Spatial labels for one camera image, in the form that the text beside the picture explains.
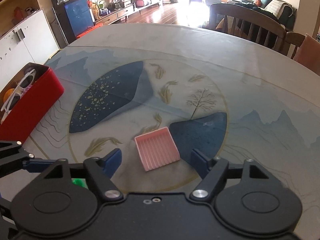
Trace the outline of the dark wooden chair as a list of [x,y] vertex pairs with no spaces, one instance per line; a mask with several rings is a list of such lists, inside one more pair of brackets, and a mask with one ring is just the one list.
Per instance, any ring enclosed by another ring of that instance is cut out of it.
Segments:
[[214,3],[209,7],[208,29],[243,38],[280,52],[286,31],[271,17],[240,5]]

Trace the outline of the pink ridged soap dish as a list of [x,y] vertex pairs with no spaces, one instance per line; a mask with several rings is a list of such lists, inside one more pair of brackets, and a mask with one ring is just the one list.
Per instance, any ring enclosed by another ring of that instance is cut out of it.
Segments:
[[180,160],[180,153],[167,127],[135,137],[140,161],[146,172]]

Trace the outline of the teal sofa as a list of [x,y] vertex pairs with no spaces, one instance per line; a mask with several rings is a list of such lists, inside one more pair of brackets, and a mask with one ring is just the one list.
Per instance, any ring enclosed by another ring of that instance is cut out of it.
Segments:
[[[255,0],[241,0],[242,2],[254,2]],[[260,0],[261,9],[272,13],[285,26],[286,30],[293,31],[296,20],[296,9],[282,0]]]

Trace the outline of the orange red gift box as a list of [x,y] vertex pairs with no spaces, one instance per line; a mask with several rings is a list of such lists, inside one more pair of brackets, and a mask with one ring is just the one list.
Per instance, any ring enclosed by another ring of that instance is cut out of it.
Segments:
[[76,38],[79,39],[79,38],[85,36],[87,33],[90,33],[92,31],[94,31],[95,29],[98,29],[98,28],[100,28],[102,26],[103,26],[102,23],[98,23],[98,24],[96,24],[96,25],[94,25],[92,27],[88,27],[84,32],[80,33]]

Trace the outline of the green chess pawn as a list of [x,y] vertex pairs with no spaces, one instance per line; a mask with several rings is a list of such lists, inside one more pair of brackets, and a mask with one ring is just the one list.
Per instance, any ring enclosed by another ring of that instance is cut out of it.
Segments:
[[80,179],[80,178],[73,178],[72,179],[72,183],[74,185],[77,185],[77,186],[80,186],[80,187],[83,187],[83,188],[88,188],[87,187],[87,184],[86,184],[86,181],[84,179]]

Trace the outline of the orange fruit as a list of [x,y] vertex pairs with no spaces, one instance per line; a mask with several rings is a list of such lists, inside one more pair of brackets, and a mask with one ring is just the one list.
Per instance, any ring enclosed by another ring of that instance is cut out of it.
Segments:
[[7,99],[11,96],[11,94],[14,92],[14,88],[11,88],[9,90],[6,91],[6,93],[3,96],[3,102],[5,103],[7,101]]

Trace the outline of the red metal tin box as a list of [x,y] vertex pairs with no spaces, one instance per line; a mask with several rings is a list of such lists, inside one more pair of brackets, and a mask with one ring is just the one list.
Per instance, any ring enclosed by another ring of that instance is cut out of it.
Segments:
[[31,68],[36,70],[35,82],[1,124],[1,141],[25,142],[50,107],[64,93],[52,68],[29,62],[2,89],[1,107],[6,91],[15,88]]

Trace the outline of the white tv console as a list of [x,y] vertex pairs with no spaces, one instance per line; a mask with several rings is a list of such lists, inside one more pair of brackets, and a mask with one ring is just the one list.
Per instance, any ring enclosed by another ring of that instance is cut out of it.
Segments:
[[117,21],[124,20],[127,22],[130,15],[138,12],[141,14],[143,9],[158,5],[163,5],[163,0],[125,0],[116,3],[110,3],[108,5],[108,13],[105,16],[100,16],[98,20],[95,20],[94,24],[110,25]]

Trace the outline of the white sunglasses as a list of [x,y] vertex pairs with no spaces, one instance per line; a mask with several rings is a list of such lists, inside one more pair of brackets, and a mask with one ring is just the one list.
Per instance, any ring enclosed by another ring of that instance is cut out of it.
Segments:
[[4,96],[4,103],[1,107],[1,112],[4,112],[1,119],[1,124],[3,124],[4,120],[7,118],[16,103],[18,103],[27,90],[31,88],[35,82],[35,77],[36,70],[34,68],[29,69],[25,73],[24,77],[19,81],[17,86],[9,90],[10,94]]

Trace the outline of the white cabinet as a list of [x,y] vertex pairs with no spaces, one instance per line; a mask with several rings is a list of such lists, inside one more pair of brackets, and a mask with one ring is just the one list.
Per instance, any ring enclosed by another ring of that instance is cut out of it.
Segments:
[[43,10],[38,10],[1,38],[1,89],[29,62],[44,64],[59,45]]

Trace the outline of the blue black panel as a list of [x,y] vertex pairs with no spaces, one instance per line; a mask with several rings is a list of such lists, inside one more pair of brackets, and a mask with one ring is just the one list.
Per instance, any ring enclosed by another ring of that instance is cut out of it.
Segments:
[[56,5],[54,11],[68,44],[94,26],[87,0],[69,0]]

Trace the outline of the wooden chair with pink cloth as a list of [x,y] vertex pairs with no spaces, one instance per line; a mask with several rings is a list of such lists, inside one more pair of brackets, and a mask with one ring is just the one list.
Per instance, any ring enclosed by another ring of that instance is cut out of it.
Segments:
[[319,42],[312,36],[287,32],[281,53],[319,75]]

